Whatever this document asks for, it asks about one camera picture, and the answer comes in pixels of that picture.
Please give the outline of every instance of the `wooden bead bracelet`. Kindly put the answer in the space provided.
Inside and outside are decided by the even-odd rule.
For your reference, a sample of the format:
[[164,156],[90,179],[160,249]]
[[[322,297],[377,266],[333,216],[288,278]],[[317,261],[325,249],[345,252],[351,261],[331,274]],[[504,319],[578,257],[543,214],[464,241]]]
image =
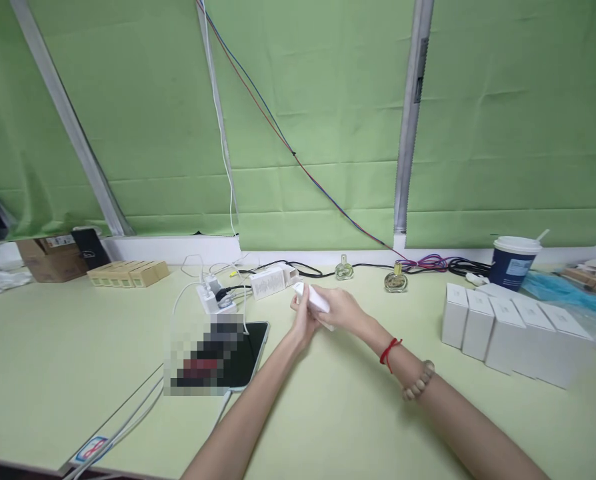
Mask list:
[[409,388],[403,389],[404,400],[409,401],[416,399],[423,392],[429,383],[429,380],[431,380],[433,377],[435,372],[433,362],[431,360],[425,360],[423,363],[425,364],[425,369],[423,370],[423,374],[420,376],[420,378],[416,380],[416,382]]

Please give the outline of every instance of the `red string bracelet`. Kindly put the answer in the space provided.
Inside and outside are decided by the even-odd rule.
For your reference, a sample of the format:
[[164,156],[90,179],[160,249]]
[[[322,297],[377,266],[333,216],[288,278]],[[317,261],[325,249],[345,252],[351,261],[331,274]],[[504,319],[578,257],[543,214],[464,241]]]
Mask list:
[[385,349],[385,351],[383,352],[383,354],[380,356],[380,363],[381,365],[385,364],[385,361],[387,361],[387,366],[389,368],[389,372],[393,375],[393,372],[391,371],[391,365],[389,364],[389,352],[392,348],[394,348],[396,345],[400,345],[403,342],[402,339],[400,339],[399,341],[396,340],[396,338],[394,338],[391,343],[389,344],[389,346]]

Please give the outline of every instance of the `hand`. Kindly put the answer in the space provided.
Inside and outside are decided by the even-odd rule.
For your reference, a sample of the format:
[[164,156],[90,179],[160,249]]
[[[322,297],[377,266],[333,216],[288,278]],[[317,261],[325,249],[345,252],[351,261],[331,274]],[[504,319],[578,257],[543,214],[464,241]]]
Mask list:
[[312,287],[329,304],[329,313],[313,312],[317,320],[322,320],[334,327],[342,327],[358,335],[362,326],[371,318],[347,290],[326,289],[318,285],[312,285]]
[[290,304],[291,309],[296,312],[296,318],[289,333],[297,338],[302,349],[308,346],[313,333],[320,326],[320,322],[313,317],[308,306],[309,286],[305,284],[303,298],[300,300],[300,303],[298,303],[298,295],[294,295]]

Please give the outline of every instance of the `straw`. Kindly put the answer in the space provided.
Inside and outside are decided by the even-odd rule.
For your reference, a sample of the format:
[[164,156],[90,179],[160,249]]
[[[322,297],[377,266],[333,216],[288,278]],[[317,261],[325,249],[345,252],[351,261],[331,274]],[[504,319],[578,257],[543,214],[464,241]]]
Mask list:
[[538,238],[536,238],[536,242],[540,242],[540,240],[542,240],[542,239],[543,239],[543,237],[544,237],[546,234],[548,234],[548,233],[549,233],[549,229],[547,229],[547,230],[545,230],[544,232],[542,232],[542,233],[540,234],[540,236],[538,236]]

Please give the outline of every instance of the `smartphone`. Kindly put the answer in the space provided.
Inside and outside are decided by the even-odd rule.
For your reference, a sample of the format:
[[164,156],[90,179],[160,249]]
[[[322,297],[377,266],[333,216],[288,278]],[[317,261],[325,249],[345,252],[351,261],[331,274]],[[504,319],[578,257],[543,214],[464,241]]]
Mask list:
[[171,379],[172,386],[244,390],[260,364],[269,322],[248,323],[247,330],[245,335],[242,323],[212,323],[205,340]]

